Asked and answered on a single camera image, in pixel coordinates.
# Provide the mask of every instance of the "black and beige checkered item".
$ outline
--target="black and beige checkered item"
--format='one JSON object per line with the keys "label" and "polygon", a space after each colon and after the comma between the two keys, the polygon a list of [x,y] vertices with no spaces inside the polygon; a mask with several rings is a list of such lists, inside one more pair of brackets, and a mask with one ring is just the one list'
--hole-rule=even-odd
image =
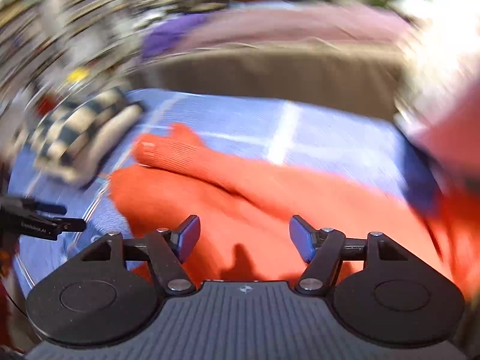
{"label": "black and beige checkered item", "polygon": [[35,165],[71,165],[97,131],[128,105],[118,88],[102,92],[81,105],[75,103],[72,100],[55,108],[32,133],[29,143],[37,153]]}

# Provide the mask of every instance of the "silver screw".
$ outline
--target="silver screw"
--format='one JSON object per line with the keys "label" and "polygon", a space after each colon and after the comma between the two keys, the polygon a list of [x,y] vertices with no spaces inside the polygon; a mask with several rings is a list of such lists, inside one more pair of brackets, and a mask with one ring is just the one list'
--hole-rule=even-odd
{"label": "silver screw", "polygon": [[172,291],[185,291],[191,287],[191,282],[186,279],[173,279],[169,281],[169,288]]}
{"label": "silver screw", "polygon": [[306,279],[302,279],[300,280],[299,284],[300,288],[302,288],[303,290],[306,290],[306,291],[316,291],[316,290],[319,290],[320,288],[322,288],[323,286],[323,283],[318,280],[318,279],[314,279],[312,277],[308,277]]}

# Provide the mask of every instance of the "purple cloth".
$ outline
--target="purple cloth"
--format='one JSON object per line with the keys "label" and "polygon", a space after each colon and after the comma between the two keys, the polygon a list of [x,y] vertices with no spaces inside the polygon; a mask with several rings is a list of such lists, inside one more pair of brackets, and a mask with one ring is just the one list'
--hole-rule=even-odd
{"label": "purple cloth", "polygon": [[209,13],[184,15],[155,27],[143,41],[143,60],[160,55],[175,47],[188,31],[204,24],[209,16]]}

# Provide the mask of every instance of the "blue tablecloth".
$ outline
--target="blue tablecloth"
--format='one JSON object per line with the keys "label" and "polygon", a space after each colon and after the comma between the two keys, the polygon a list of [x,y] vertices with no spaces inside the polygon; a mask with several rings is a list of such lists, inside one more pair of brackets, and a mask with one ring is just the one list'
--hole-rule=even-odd
{"label": "blue tablecloth", "polygon": [[79,190],[38,173],[32,167],[34,156],[30,152],[18,156],[9,193],[66,204],[68,216],[87,220],[85,232],[61,234],[57,242],[20,238],[14,268],[25,295],[107,231],[119,230],[131,237],[128,224],[107,196],[107,176],[133,163],[129,148],[138,134],[165,135],[172,122],[192,127],[209,147],[220,152],[338,173],[406,199],[418,210],[433,208],[437,187],[431,172],[403,135],[386,121],[285,100],[159,89],[132,91],[129,96],[141,100],[148,111],[112,151],[88,188]]}

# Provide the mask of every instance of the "orange sweater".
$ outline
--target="orange sweater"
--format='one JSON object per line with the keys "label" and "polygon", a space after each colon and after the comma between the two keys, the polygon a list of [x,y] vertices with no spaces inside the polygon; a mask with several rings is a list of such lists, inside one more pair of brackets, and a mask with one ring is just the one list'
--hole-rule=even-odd
{"label": "orange sweater", "polygon": [[[445,241],[450,236],[445,219],[419,218],[383,192],[328,173],[216,152],[179,124],[166,138],[142,135],[133,154],[139,164],[111,175],[111,198],[135,237],[175,228],[190,214],[200,216],[201,237],[184,264],[196,284],[205,279],[295,281],[305,263],[289,237],[294,214],[347,237],[384,232],[465,284],[452,264],[456,249]],[[443,202],[448,211],[448,201]],[[362,268],[362,262],[343,265],[343,277]],[[469,286],[462,290],[471,293]]]}

